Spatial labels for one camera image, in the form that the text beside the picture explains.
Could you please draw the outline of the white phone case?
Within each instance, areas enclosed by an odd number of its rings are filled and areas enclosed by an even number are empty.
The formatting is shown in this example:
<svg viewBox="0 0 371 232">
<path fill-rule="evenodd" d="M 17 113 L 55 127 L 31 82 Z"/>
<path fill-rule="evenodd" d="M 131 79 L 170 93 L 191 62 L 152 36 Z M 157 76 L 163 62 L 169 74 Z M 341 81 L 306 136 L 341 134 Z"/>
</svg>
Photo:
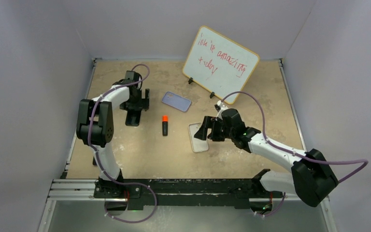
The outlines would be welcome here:
<svg viewBox="0 0 371 232">
<path fill-rule="evenodd" d="M 209 150 L 209 145 L 207 141 L 199 140 L 194 137 L 194 135 L 198 132 L 201 126 L 202 123 L 192 123 L 188 125 L 191 147 L 194 153 L 205 152 Z"/>
</svg>

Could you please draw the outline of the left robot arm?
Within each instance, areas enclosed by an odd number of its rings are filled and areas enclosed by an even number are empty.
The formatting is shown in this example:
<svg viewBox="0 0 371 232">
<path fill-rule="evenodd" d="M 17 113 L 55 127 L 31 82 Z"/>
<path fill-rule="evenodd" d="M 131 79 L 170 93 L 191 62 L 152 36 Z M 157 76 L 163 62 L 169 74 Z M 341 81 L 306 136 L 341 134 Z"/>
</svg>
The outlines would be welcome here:
<svg viewBox="0 0 371 232">
<path fill-rule="evenodd" d="M 127 112 L 125 125 L 136 127 L 142 111 L 149 109 L 149 89 L 142 90 L 143 77 L 126 71 L 125 77 L 93 99 L 79 102 L 76 136 L 93 150 L 94 162 L 100 168 L 95 195 L 118 198 L 125 191 L 121 169 L 117 166 L 111 140 L 114 136 L 113 111 Z"/>
</svg>

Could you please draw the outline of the black phone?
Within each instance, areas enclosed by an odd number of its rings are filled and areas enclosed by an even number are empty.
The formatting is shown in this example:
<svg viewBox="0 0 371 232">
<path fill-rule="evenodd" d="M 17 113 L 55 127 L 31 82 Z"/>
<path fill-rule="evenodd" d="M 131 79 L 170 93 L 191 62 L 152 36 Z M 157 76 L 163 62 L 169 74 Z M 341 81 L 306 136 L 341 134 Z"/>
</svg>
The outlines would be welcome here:
<svg viewBox="0 0 371 232">
<path fill-rule="evenodd" d="M 137 127 L 140 124 L 141 111 L 139 110 L 128 110 L 125 120 L 126 126 Z"/>
</svg>

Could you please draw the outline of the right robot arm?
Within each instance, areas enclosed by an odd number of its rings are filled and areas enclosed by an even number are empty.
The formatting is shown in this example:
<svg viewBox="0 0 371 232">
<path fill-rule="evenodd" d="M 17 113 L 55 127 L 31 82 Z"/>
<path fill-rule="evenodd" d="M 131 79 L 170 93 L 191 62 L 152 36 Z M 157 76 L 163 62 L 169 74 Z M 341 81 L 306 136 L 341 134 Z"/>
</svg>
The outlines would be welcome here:
<svg viewBox="0 0 371 232">
<path fill-rule="evenodd" d="M 271 138 L 258 129 L 246 126 L 238 110 L 222 102 L 215 105 L 216 116 L 205 116 L 195 139 L 213 142 L 231 140 L 248 153 L 260 155 L 280 165 L 286 173 L 265 171 L 252 183 L 252 191 L 263 197 L 270 191 L 297 195 L 305 204 L 316 207 L 339 184 L 324 155 L 316 150 L 297 150 Z"/>
</svg>

